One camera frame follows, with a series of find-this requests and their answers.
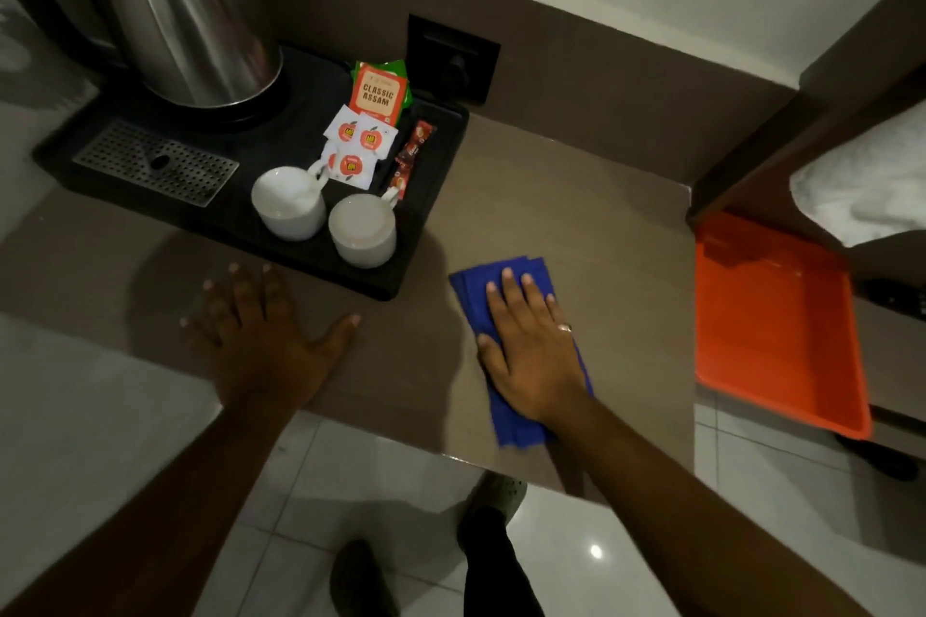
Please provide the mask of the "black wall socket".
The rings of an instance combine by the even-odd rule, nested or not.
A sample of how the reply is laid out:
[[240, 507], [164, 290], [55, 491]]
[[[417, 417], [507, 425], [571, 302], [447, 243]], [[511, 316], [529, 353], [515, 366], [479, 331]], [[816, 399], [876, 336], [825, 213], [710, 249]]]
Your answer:
[[405, 63], [412, 90], [482, 106], [500, 52], [497, 42], [409, 15]]

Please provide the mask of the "black plastic tray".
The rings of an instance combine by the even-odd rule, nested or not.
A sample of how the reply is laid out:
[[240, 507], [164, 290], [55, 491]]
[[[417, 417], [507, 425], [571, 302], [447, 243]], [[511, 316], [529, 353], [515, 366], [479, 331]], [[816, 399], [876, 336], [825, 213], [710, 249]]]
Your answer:
[[[327, 228], [302, 246], [274, 237], [252, 207], [250, 192], [261, 174], [279, 166], [307, 168], [325, 145], [324, 130], [351, 95], [343, 61], [284, 46], [284, 70], [265, 96], [247, 108], [216, 114], [172, 106], [129, 77], [114, 77], [99, 95], [42, 141], [31, 157], [65, 189], [109, 202], [199, 237], [278, 262], [379, 301], [395, 298], [424, 225], [457, 155], [469, 111], [415, 90], [402, 115], [386, 166], [376, 170], [371, 191], [388, 186], [394, 157], [419, 120], [435, 131], [414, 165], [412, 184], [395, 211], [397, 248], [383, 266], [361, 270], [336, 252]], [[110, 121], [123, 120], [183, 144], [237, 161], [239, 168], [206, 208], [194, 207], [72, 162]]]

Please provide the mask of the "person's left forearm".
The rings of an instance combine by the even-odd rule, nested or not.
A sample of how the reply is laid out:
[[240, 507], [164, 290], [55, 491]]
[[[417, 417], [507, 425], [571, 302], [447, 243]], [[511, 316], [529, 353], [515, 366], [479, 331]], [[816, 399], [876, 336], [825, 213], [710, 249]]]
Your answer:
[[191, 617], [228, 535], [299, 410], [231, 403], [0, 617]]

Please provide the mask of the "green tea bag packet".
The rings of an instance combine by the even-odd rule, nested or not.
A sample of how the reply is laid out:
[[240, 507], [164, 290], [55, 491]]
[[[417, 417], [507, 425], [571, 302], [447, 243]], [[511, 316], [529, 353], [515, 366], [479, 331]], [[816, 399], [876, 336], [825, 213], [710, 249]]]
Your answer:
[[357, 75], [358, 75], [358, 73], [359, 73], [361, 67], [364, 66], [364, 65], [369, 65], [369, 66], [371, 66], [372, 68], [375, 68], [375, 69], [377, 69], [377, 70], [379, 70], [379, 71], [383, 71], [383, 72], [385, 72], [385, 73], [391, 73], [391, 74], [396, 75], [396, 76], [399, 76], [399, 77], [401, 77], [401, 78], [405, 78], [407, 84], [406, 84], [405, 96], [404, 96], [404, 98], [403, 98], [402, 106], [401, 106], [401, 107], [402, 107], [402, 110], [406, 110], [407, 108], [409, 108], [409, 107], [412, 105], [412, 103], [413, 103], [413, 95], [412, 95], [412, 92], [411, 92], [411, 85], [410, 85], [410, 82], [409, 82], [409, 76], [408, 76], [407, 65], [406, 65], [406, 63], [405, 63], [404, 60], [386, 61], [386, 62], [382, 62], [382, 63], [356, 61], [355, 65], [354, 65], [354, 68], [353, 68], [353, 70], [351, 71], [352, 82], [355, 83], [356, 77], [357, 77]]

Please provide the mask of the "person's right hand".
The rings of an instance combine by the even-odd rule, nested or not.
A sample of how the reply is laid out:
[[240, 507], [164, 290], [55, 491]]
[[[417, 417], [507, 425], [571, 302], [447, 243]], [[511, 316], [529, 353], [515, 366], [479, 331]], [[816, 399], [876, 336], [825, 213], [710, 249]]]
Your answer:
[[587, 391], [585, 373], [576, 347], [560, 348], [546, 339], [550, 324], [547, 295], [529, 273], [517, 275], [513, 270], [534, 313], [534, 329], [521, 330], [507, 318], [502, 271], [484, 291], [496, 332], [496, 337], [490, 336], [502, 347], [510, 372], [507, 389], [496, 390], [517, 413], [554, 427], [562, 407]]

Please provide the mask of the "person's right shoe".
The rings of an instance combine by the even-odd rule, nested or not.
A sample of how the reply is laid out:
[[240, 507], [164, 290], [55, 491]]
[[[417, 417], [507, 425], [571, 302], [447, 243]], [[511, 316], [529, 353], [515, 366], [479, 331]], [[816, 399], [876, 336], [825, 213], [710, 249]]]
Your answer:
[[466, 523], [484, 508], [498, 510], [507, 526], [523, 503], [529, 484], [494, 471], [484, 471], [465, 503], [459, 515], [457, 532], [461, 532]]

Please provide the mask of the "white towel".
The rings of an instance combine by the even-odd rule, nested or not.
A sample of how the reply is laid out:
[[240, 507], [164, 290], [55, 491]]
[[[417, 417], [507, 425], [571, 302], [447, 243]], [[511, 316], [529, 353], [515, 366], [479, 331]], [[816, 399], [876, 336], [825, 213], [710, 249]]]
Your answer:
[[846, 248], [926, 231], [926, 98], [795, 171], [789, 188]]

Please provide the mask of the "person's right forearm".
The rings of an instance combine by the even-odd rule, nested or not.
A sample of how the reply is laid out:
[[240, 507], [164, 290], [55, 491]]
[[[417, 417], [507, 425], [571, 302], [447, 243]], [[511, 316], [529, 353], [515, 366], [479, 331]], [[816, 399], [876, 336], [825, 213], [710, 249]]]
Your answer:
[[603, 494], [682, 617], [872, 617], [583, 389], [536, 414]]

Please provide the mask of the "white ceramic cup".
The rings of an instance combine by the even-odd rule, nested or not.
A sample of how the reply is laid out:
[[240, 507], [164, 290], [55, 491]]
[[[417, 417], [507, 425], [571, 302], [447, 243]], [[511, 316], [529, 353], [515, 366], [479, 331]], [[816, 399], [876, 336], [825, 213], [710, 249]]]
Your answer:
[[298, 242], [315, 237], [327, 220], [322, 190], [329, 181], [323, 159], [307, 169], [282, 166], [263, 173], [250, 201], [274, 237]]
[[328, 227], [343, 261], [363, 270], [384, 265], [395, 254], [395, 206], [400, 189], [388, 188], [377, 197], [359, 193], [344, 198], [330, 211]]

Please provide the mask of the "person's right leg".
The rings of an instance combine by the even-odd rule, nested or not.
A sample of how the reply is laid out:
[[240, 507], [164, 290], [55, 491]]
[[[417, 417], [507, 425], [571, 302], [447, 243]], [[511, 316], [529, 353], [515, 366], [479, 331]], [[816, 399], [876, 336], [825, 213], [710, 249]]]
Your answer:
[[545, 617], [507, 537], [501, 510], [472, 512], [461, 522], [457, 539], [468, 565], [465, 617]]

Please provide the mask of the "perforated metal drip grate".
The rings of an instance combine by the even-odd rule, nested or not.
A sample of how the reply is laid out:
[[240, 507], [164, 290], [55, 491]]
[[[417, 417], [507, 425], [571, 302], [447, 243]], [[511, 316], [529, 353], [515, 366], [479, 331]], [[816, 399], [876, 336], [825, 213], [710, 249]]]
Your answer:
[[110, 121], [72, 162], [199, 208], [208, 207], [239, 168], [237, 161], [123, 120]]

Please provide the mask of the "blue cleaning cloth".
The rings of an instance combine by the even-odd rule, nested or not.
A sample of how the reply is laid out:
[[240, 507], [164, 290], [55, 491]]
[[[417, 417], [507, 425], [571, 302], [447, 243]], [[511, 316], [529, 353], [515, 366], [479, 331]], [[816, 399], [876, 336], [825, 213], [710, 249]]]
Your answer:
[[572, 328], [537, 260], [482, 265], [451, 276], [466, 282], [460, 300], [477, 335], [490, 379], [492, 409], [545, 427], [593, 476], [604, 477], [619, 455], [626, 427], [596, 401]]

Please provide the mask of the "orange plastic tray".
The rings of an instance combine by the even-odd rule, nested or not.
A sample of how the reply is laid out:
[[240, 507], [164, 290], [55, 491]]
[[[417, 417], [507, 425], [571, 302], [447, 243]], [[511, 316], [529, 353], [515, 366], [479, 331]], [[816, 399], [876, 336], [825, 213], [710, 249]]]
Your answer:
[[843, 257], [735, 214], [695, 230], [699, 383], [848, 438], [872, 412]]

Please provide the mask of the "orange tea bag packet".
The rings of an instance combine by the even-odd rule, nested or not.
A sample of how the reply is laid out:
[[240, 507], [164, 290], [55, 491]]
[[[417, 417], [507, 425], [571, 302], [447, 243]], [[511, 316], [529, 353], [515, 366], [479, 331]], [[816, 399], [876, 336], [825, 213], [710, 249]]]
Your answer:
[[348, 106], [396, 127], [404, 112], [406, 84], [405, 78], [364, 65], [353, 83]]

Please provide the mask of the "person's left hand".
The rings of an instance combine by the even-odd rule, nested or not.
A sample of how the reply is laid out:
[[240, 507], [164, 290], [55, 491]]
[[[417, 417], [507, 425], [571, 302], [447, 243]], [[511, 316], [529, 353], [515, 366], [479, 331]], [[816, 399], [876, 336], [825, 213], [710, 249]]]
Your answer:
[[221, 345], [216, 359], [205, 363], [223, 408], [261, 410], [287, 421], [318, 394], [328, 378], [314, 377], [309, 371], [305, 344], [312, 340], [303, 333], [282, 275], [269, 264], [263, 266], [259, 279], [250, 274], [259, 285], [264, 306], [261, 338], [245, 338], [240, 333], [229, 272], [225, 285], [204, 281], [203, 314], [190, 320]]

